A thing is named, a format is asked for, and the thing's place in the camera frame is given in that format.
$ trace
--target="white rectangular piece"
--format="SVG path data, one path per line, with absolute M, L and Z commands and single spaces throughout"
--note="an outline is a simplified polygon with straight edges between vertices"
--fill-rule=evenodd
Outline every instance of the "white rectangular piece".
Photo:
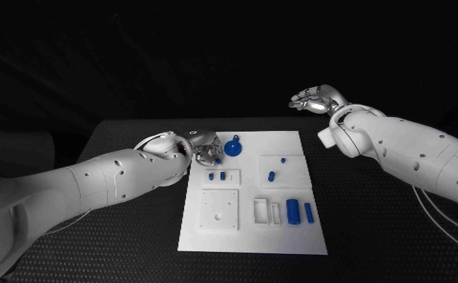
M 221 172 L 226 173 L 226 180 L 221 180 Z M 213 187 L 239 187 L 240 186 L 240 170 L 239 169 L 221 169 L 208 170 L 204 173 L 204 188 Z
M 239 230 L 237 193 L 237 190 L 203 190 L 198 214 L 200 230 Z
M 272 225 L 281 225 L 281 208 L 279 204 L 272 204 Z
M 275 172 L 275 181 L 269 182 L 269 173 Z M 308 162 L 305 156 L 260 156 L 262 188 L 311 188 Z
M 240 136 L 242 153 L 236 157 L 223 154 L 223 164 L 206 167 L 193 160 L 184 219 L 181 224 L 180 251 L 237 252 L 237 253 L 288 253 L 299 255 L 327 255 L 325 238 L 320 222 L 312 188 L 260 188 L 260 156 L 286 158 L 304 155 L 299 132 L 217 132 L 221 145 Z M 239 223 L 237 231 L 200 230 L 201 196 L 204 192 L 204 175 L 208 169 L 234 170 L 243 173 L 243 182 L 237 187 Z M 253 222 L 253 199 L 268 200 L 268 216 L 272 218 L 272 204 L 279 204 L 281 226 L 259 226 Z M 299 201 L 301 220 L 308 220 L 304 204 L 311 203 L 314 223 L 288 224 L 286 200 Z
M 256 225 L 269 225 L 266 199 L 253 199 L 253 221 Z

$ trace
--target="robotic hand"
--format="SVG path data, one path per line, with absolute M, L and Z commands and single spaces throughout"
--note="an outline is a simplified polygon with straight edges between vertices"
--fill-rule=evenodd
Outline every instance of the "robotic hand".
M 175 184 L 193 154 L 204 166 L 220 162 L 221 141 L 214 132 L 191 131 L 184 136 L 165 132 L 135 149 L 41 174 L 0 179 L 0 277 L 61 222 Z
M 337 145 L 349 157 L 372 157 L 389 174 L 458 202 L 457 138 L 388 117 L 370 106 L 350 104 L 330 85 L 301 91 L 291 100 L 289 107 L 330 114 L 330 127 L 318 133 L 327 148 Z

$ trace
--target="table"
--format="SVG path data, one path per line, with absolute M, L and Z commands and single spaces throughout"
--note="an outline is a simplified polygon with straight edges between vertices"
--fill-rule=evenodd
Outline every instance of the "table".
M 104 121 L 80 161 L 132 148 L 167 130 L 298 130 L 328 256 L 178 252 L 185 176 L 42 237 L 13 282 L 457 281 L 458 246 L 428 219 L 412 187 L 369 157 L 350 159 L 337 148 L 324 148 L 317 133 L 327 125 L 328 117 L 317 115 Z M 445 213 L 457 213 L 455 203 L 434 199 Z M 458 236 L 457 229 L 447 229 Z

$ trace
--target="black background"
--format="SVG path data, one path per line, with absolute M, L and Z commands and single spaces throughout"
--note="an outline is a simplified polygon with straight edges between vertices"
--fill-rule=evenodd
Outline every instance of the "black background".
M 0 0 L 0 125 L 74 163 L 104 119 L 314 116 L 354 103 L 447 130 L 457 0 Z

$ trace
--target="black table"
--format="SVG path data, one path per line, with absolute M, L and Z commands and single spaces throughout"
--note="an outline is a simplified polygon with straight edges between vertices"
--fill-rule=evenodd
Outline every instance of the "black table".
M 412 187 L 373 159 L 349 159 L 337 147 L 324 148 L 317 133 L 327 125 L 327 116 L 104 121 L 80 161 L 132 148 L 168 130 L 298 130 L 328 256 L 178 252 L 185 176 L 42 237 L 25 253 L 13 282 L 458 281 L 458 245 L 428 219 Z M 434 199 L 458 217 L 458 205 Z

